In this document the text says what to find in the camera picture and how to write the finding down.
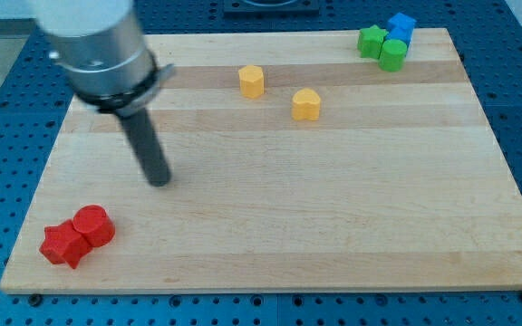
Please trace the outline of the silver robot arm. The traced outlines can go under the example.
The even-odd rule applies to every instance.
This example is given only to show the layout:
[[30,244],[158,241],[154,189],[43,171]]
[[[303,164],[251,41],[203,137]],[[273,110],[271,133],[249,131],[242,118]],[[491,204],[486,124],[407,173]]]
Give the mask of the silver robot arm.
[[30,0],[76,96],[93,110],[127,119],[146,109],[173,73],[158,66],[132,0]]

